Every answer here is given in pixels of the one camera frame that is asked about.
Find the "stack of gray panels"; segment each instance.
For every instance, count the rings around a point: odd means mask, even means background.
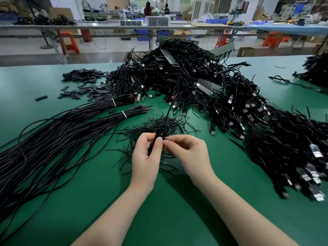
[[[147,26],[168,26],[169,20],[167,16],[146,16]]]
[[[141,20],[120,20],[121,26],[141,26]]]

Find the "green table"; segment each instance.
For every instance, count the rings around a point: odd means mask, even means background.
[[[279,74],[292,81],[294,71],[302,72],[306,56],[230,58],[228,63],[247,61],[243,67],[245,77],[252,78],[261,87],[260,93],[279,107],[296,109],[306,113],[309,106],[314,119],[324,121],[328,113],[328,97],[296,85],[283,85],[268,79]],[[60,89],[75,83],[60,82],[62,73],[74,69],[96,68],[112,71],[119,64],[87,64],[56,66],[18,66],[0,68],[0,144],[16,137],[27,124],[49,118],[61,111],[87,102],[57,99]],[[34,99],[48,95],[40,102]],[[146,98],[141,102],[154,105],[153,112],[129,118],[119,128],[140,124],[153,116],[166,112],[168,105],[162,97]],[[216,130],[210,135],[209,122],[198,119],[191,111],[189,122],[202,132],[197,137],[206,141],[211,163],[216,175],[244,198],[250,205],[281,228],[300,245],[327,245],[327,202],[311,202],[291,188],[290,199],[283,200],[275,193],[272,183],[263,170],[250,161],[247,155],[228,140],[228,134]],[[116,143],[115,138],[106,149],[121,149],[126,142]],[[85,163],[65,187],[51,194],[48,201],[33,219],[6,245],[69,245],[107,209],[127,188],[131,174],[122,176],[120,165],[112,168],[122,157],[120,152],[103,151]],[[126,235],[124,245],[236,245],[228,229],[211,205],[193,186],[182,166],[176,177],[158,174],[154,190],[138,211]],[[328,194],[327,183],[321,190]],[[17,213],[11,230],[20,225],[41,203],[39,197],[24,205]]]

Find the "white zip tie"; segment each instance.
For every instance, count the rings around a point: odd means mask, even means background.
[[[112,99],[113,100],[113,103],[114,103],[114,105],[115,105],[115,108],[116,108],[116,103],[115,103],[115,101],[114,101],[114,99]],[[126,117],[126,116],[125,116]]]
[[[125,118],[128,119],[127,116],[125,115],[124,111],[122,111],[122,113],[123,113],[123,115],[125,116]]]

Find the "person's left hand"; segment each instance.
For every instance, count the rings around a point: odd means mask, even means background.
[[[163,140],[158,137],[154,143],[150,156],[148,148],[154,141],[155,133],[142,133],[139,136],[132,154],[132,177],[130,186],[151,191],[154,187],[159,170],[159,161],[163,148]]]

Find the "long dark hair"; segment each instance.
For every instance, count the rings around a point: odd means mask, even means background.
[[[147,10],[147,11],[151,11],[152,9],[150,8],[150,2],[146,2],[146,7],[145,7],[145,9]]]

